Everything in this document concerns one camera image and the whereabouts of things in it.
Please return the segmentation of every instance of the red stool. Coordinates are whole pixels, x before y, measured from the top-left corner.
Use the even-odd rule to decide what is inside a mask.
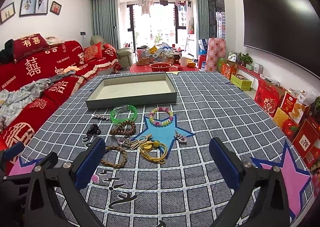
[[[199,55],[198,56],[198,68],[201,69],[202,63],[207,59],[207,55]]]

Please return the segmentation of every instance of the metal screw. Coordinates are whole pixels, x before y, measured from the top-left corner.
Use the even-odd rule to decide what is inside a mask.
[[[69,167],[71,167],[71,162],[66,162],[66,163],[64,163],[64,164],[63,164],[63,167],[64,167],[64,168],[69,168]]]
[[[246,168],[252,167],[251,162],[248,162],[248,161],[244,162],[243,165],[244,165],[244,167],[246,167]]]
[[[41,166],[36,166],[36,167],[35,167],[35,171],[36,171],[36,172],[38,172],[38,171],[40,171],[40,170],[41,170]]]
[[[278,166],[274,166],[273,171],[280,172],[280,168]]]

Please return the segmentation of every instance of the beige armchair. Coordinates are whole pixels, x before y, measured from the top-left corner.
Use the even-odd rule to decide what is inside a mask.
[[[101,42],[101,48],[104,49],[103,45],[107,44],[106,40],[102,36],[92,36],[90,39],[90,45],[95,45]],[[121,68],[132,66],[132,48],[122,48],[117,50],[117,56],[120,63]]]

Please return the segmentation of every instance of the picture frame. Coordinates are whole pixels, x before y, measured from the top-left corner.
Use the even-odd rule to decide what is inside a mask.
[[[21,0],[19,17],[48,14],[49,0]]]
[[[50,7],[50,12],[59,15],[61,11],[62,5],[57,3],[56,1],[52,1],[51,7]]]
[[[0,10],[0,24],[2,25],[15,14],[16,11],[14,9],[14,2],[12,2]]]

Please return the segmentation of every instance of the flat screen tv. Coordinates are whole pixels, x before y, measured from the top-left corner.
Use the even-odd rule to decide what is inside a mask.
[[[320,18],[309,0],[243,0],[244,45],[282,57],[320,79]]]

